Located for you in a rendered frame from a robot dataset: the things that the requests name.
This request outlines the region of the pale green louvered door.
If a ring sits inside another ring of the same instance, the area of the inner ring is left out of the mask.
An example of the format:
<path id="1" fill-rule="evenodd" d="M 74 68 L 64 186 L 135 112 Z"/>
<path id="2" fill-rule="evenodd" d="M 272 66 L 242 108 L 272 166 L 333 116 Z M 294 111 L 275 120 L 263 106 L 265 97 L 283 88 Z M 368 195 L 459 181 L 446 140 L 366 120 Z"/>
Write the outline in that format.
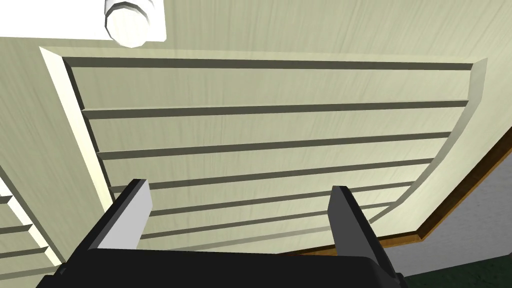
<path id="1" fill-rule="evenodd" d="M 135 178 L 139 249 L 333 254 L 332 186 L 424 241 L 512 152 L 512 0 L 0 0 L 0 288 L 36 288 Z"/>

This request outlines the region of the white round door knob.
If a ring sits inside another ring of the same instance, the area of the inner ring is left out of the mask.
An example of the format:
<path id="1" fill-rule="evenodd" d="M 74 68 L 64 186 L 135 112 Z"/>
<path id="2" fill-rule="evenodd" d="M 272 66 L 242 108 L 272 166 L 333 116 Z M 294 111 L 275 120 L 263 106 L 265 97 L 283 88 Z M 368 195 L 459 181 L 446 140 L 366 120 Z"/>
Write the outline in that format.
<path id="1" fill-rule="evenodd" d="M 164 0 L 105 0 L 104 27 L 126 48 L 167 39 Z"/>

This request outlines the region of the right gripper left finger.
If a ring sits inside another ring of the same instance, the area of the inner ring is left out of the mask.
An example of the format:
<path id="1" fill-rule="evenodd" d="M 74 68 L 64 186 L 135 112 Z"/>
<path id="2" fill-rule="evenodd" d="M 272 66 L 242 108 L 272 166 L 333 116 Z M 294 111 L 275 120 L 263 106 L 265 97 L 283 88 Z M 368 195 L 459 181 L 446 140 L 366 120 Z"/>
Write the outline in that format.
<path id="1" fill-rule="evenodd" d="M 148 181 L 133 179 L 76 249 L 135 249 L 152 207 Z"/>

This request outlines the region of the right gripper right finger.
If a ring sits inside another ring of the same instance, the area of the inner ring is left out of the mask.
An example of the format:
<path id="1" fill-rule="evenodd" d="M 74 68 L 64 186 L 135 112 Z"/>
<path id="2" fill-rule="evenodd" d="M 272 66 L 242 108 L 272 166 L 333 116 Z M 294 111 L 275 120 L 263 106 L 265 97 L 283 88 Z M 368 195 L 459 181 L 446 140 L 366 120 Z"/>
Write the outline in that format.
<path id="1" fill-rule="evenodd" d="M 353 193 L 346 186 L 333 186 L 327 215 L 339 256 L 369 258 L 387 265 L 387 255 Z"/>

